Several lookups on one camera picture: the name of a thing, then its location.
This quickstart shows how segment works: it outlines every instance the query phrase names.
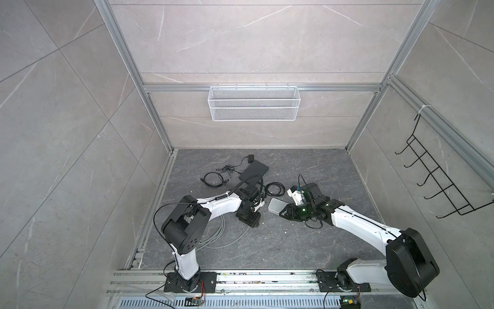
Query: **gray marble wall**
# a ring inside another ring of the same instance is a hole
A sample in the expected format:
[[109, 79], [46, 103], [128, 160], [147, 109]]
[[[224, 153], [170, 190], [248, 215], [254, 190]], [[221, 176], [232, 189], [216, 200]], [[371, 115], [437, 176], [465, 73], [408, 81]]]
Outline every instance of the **gray marble wall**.
[[175, 147], [343, 148], [372, 98], [370, 91], [301, 92], [295, 121], [215, 122], [207, 94], [151, 93]]
[[493, 72], [494, 1], [443, 0], [398, 75], [494, 160]]
[[112, 0], [148, 83], [380, 82], [420, 0]]
[[[146, 83], [380, 82], [420, 0], [112, 0]], [[335, 147], [372, 97], [303, 93], [294, 122], [213, 122], [207, 93], [153, 93], [175, 147]]]
[[[493, 9], [492, 1], [443, 0], [398, 73], [491, 158]], [[406, 146], [415, 116], [415, 110], [390, 90], [351, 155], [384, 221], [390, 225], [409, 222], [424, 236], [441, 268], [441, 274], [427, 287], [435, 306], [492, 308], [494, 205], [464, 216], [436, 218], [454, 209], [444, 195], [424, 199], [439, 188], [432, 179], [417, 186], [427, 171], [420, 163], [404, 168], [416, 159], [409, 149], [395, 154]], [[420, 121], [416, 136], [472, 205], [492, 201], [493, 190], [424, 120]], [[445, 176], [439, 173], [436, 177], [444, 187]], [[461, 197], [453, 190], [448, 192], [459, 204]]]
[[0, 132], [0, 307], [95, 308], [167, 154], [92, 0], [0, 2]]

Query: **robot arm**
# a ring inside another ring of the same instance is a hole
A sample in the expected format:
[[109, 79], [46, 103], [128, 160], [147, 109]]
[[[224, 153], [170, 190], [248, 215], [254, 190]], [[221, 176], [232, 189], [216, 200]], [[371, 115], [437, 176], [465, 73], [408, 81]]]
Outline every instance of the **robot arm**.
[[401, 235], [399, 229], [364, 217], [346, 205], [334, 210], [331, 214], [331, 221], [334, 226], [365, 240], [384, 256], [386, 256], [388, 242]]
[[288, 204], [280, 213], [281, 217], [295, 221], [317, 218], [349, 231], [386, 257], [374, 261], [353, 258], [344, 262], [338, 268], [340, 286], [387, 284], [409, 297], [416, 297], [439, 274], [436, 261], [417, 231], [411, 228], [402, 231], [367, 218], [344, 203], [324, 196], [315, 183], [292, 187], [288, 194], [295, 203]]
[[257, 188], [252, 187], [209, 198], [184, 196], [161, 226], [161, 232], [173, 250], [175, 269], [184, 290], [192, 291], [197, 286], [201, 269], [196, 259], [196, 246], [211, 219], [236, 212], [240, 221], [258, 226], [260, 213], [257, 210], [264, 205], [264, 199]]

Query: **wire basket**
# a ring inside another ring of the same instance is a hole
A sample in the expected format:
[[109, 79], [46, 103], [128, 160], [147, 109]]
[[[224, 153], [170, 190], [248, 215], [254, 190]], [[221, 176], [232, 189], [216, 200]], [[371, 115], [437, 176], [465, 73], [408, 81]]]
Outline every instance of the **wire basket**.
[[300, 93], [295, 86], [211, 87], [213, 121], [295, 120]]

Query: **dark gray floor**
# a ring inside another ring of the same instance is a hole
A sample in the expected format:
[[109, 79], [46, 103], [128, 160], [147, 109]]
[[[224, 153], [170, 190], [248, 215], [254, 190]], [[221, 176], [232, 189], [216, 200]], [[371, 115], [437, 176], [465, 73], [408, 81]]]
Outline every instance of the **dark gray floor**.
[[[178, 202], [184, 195], [196, 198], [214, 196], [231, 189], [239, 180], [223, 187], [210, 188], [199, 178], [226, 164], [238, 165], [244, 156], [255, 154], [256, 160], [269, 166], [264, 182], [280, 181], [286, 188], [297, 184], [298, 174], [307, 182], [315, 182], [331, 198], [344, 201], [354, 210], [376, 219], [357, 172], [345, 150], [342, 149], [190, 149], [179, 150], [165, 189], [164, 203]], [[247, 160], [237, 168], [243, 171]], [[280, 199], [290, 201], [285, 196]], [[324, 224], [321, 229], [310, 229], [302, 222], [283, 219], [268, 211], [271, 198], [260, 209], [260, 226], [249, 231], [237, 243], [223, 249], [203, 248], [197, 260], [203, 269], [219, 268], [335, 268], [351, 257], [363, 260], [381, 259], [374, 247], [351, 233]], [[156, 216], [158, 226], [174, 206], [163, 208]], [[225, 215], [223, 236], [212, 246], [228, 244], [239, 237], [247, 227], [234, 214]], [[318, 222], [309, 224], [318, 226]], [[213, 219], [206, 228], [209, 236], [217, 230], [220, 218]], [[162, 268], [171, 261], [171, 250], [155, 230], [148, 240], [142, 268]]]

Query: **cable clip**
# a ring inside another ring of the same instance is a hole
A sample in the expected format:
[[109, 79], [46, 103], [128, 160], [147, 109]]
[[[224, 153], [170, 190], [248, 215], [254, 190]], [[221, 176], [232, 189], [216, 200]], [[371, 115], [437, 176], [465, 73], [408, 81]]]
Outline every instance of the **cable clip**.
[[418, 113], [420, 114], [420, 112], [422, 111], [422, 109], [424, 109], [424, 107], [426, 107], [426, 106], [432, 107], [432, 105], [425, 105], [425, 104], [423, 104], [422, 107], [418, 110]]

